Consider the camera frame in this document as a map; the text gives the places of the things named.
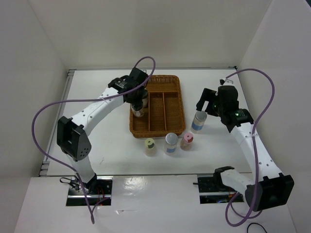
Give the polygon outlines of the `black top glass condiment bottle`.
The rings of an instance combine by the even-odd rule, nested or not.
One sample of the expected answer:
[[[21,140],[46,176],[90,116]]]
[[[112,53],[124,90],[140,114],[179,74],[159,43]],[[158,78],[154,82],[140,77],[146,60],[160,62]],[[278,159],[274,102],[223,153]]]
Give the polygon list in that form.
[[[144,115],[143,105],[131,104],[130,107],[135,117],[143,117]]]

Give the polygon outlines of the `blue label shaker silver lid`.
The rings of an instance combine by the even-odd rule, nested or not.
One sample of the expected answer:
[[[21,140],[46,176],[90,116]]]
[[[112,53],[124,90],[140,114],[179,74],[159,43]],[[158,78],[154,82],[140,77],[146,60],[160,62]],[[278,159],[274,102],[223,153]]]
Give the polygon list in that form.
[[[197,111],[194,115],[190,130],[193,133],[199,133],[202,130],[206,119],[207,119],[207,113],[206,112]]]

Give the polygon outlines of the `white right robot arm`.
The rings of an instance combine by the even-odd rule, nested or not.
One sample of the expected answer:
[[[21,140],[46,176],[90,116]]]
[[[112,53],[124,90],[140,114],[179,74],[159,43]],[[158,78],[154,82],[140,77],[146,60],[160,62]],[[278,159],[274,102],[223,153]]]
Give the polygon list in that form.
[[[218,90],[204,89],[207,101],[205,112],[219,117],[228,132],[239,144],[250,168],[250,179],[231,166],[215,169],[214,188],[223,191],[227,187],[239,192],[253,211],[262,211],[287,203],[294,180],[284,175],[274,163],[254,129],[254,120],[246,109],[239,107],[238,92],[234,86],[223,85]]]

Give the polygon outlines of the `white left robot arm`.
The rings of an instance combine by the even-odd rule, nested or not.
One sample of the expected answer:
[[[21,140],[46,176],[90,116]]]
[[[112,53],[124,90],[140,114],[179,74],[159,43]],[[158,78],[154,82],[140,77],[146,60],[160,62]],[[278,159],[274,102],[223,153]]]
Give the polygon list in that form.
[[[57,122],[56,143],[75,170],[79,188],[86,194],[98,187],[89,153],[92,130],[114,109],[130,105],[130,132],[135,138],[181,135],[186,129],[179,78],[152,76],[132,68],[130,74],[114,78],[104,92],[84,110]]]

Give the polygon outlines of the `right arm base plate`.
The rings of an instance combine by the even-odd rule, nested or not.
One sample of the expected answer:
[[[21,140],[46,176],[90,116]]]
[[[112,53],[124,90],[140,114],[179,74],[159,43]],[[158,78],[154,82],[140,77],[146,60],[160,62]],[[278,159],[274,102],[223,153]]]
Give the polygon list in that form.
[[[218,187],[213,175],[198,175],[192,183],[198,188],[201,204],[228,203],[236,194],[230,187]]]

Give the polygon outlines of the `pink lid spice jar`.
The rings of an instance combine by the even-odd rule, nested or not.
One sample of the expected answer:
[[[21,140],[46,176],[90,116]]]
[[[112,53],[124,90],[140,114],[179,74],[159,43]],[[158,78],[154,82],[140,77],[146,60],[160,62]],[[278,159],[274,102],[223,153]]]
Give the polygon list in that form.
[[[185,151],[190,150],[192,147],[193,139],[194,137],[192,133],[185,133],[181,140],[180,148]]]

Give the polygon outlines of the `yellow lid spice jar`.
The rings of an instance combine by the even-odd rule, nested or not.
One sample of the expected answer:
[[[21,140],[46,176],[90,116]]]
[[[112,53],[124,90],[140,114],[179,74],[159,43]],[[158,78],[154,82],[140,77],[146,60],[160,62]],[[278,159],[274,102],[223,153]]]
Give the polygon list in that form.
[[[155,141],[152,138],[147,138],[145,140],[145,154],[147,156],[153,156],[156,153]]]

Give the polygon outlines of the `brown wicker divided basket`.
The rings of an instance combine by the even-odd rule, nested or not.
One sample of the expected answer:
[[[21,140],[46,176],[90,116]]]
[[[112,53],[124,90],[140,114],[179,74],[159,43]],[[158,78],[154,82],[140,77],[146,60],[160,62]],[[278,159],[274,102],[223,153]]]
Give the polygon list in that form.
[[[181,135],[186,129],[180,80],[175,75],[154,75],[150,78],[148,106],[142,117],[130,111],[129,129],[135,138]]]

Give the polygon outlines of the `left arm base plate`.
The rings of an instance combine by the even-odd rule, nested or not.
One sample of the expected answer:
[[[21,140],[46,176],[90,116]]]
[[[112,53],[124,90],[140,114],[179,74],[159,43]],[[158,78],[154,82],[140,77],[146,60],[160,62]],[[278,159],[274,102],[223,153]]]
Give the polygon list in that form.
[[[76,176],[61,177],[60,183],[69,185],[66,206],[86,206],[82,187]],[[112,176],[98,176],[95,187],[92,187],[90,191],[86,189],[90,206],[94,206],[97,203],[99,203],[100,206],[110,206],[112,186]]]

